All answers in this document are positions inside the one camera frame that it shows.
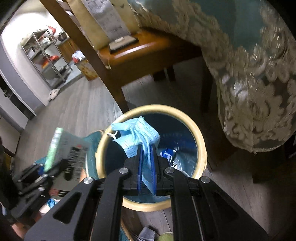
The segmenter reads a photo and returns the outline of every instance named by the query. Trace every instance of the chair leg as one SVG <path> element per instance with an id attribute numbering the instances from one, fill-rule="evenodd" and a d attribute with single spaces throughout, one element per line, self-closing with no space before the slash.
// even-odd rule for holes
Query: chair leg
<path id="1" fill-rule="evenodd" d="M 168 73 L 168 80 L 169 81 L 176 81 L 175 78 L 175 72 L 174 72 L 174 67 L 170 66 L 167 68 L 167 73 Z"/>
<path id="2" fill-rule="evenodd" d="M 153 79 L 154 79 L 154 81 L 160 81 L 160 80 L 166 79 L 165 70 L 163 69 L 161 71 L 155 72 L 153 74 Z"/>
<path id="3" fill-rule="evenodd" d="M 125 112 L 129 111 L 129 107 L 127 105 L 121 87 L 119 89 L 109 89 L 109 91 L 116 103 L 118 104 L 119 108 L 121 109 L 122 113 L 124 114 Z"/>
<path id="4" fill-rule="evenodd" d="M 203 61 L 203 77 L 202 77 L 202 93 L 201 93 L 201 100 L 200 100 L 200 110 L 202 113 L 205 113 L 209 109 L 209 102 L 211 97 L 211 90 L 213 85 L 213 77 L 209 72 L 209 69 Z"/>

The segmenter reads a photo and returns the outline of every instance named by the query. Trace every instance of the wooden floor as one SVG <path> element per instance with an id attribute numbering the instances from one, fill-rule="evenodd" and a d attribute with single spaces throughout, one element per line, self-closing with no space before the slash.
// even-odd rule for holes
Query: wooden floor
<path id="1" fill-rule="evenodd" d="M 151 76 L 145 76 L 123 87 L 125 97 L 130 108 L 166 104 L 184 111 L 201 129 L 210 161 L 215 163 L 218 157 L 211 155 L 215 152 L 213 143 L 221 142 L 224 134 L 218 120 L 215 89 L 209 112 L 201 115 L 199 111 L 202 59 L 177 64 L 174 69 L 176 82 L 154 82 Z M 91 82 L 85 78 L 78 80 L 29 121 L 19 141 L 16 170 L 24 169 L 47 154 L 56 127 L 83 137 L 95 130 L 105 129 L 120 115 L 119 107 L 100 79 Z M 229 143 L 226 146 L 226 149 L 233 149 Z M 212 173 L 206 170 L 204 175 L 211 177 L 273 237 L 287 226 L 294 214 L 296 178 L 253 184 L 254 167 L 269 158 L 272 155 L 253 155 L 237 150 Z M 128 227 L 135 233 L 139 233 L 143 226 L 150 226 L 159 234 L 173 231 L 170 209 L 142 213 L 124 208 L 123 214 L 128 217 Z"/>

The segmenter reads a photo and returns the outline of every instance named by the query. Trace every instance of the floral lace pattern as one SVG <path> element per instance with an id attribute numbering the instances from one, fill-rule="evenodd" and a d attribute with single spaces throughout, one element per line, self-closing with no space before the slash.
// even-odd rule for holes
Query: floral lace pattern
<path id="1" fill-rule="evenodd" d="M 138 1 L 140 26 L 177 35 L 202 48 L 215 78 L 218 115 L 229 141 L 250 152 L 282 145 L 296 129 L 296 41 L 268 3 L 258 9 L 265 26 L 251 51 L 234 49 L 217 19 L 189 0 L 172 0 L 177 23 L 170 24 Z"/>

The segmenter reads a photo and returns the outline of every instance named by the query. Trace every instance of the screw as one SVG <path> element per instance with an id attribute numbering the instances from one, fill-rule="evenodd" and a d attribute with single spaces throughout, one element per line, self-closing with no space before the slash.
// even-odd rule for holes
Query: screw
<path id="1" fill-rule="evenodd" d="M 128 168 L 126 168 L 126 167 L 122 167 L 122 168 L 119 169 L 119 172 L 120 172 L 121 174 L 126 174 L 126 173 L 128 172 Z"/>
<path id="2" fill-rule="evenodd" d="M 173 173 L 175 171 L 175 169 L 174 168 L 172 168 L 172 167 L 167 167 L 166 169 L 165 169 L 165 172 L 166 173 Z"/>
<path id="3" fill-rule="evenodd" d="M 209 177 L 206 177 L 206 176 L 203 176 L 200 178 L 200 180 L 203 182 L 203 183 L 209 183 L 211 181 L 211 179 Z"/>
<path id="4" fill-rule="evenodd" d="M 83 180 L 83 182 L 84 182 L 85 184 L 90 184 L 90 183 L 92 183 L 92 181 L 93 181 L 93 178 L 92 178 L 92 177 L 86 177 L 86 178 Z"/>

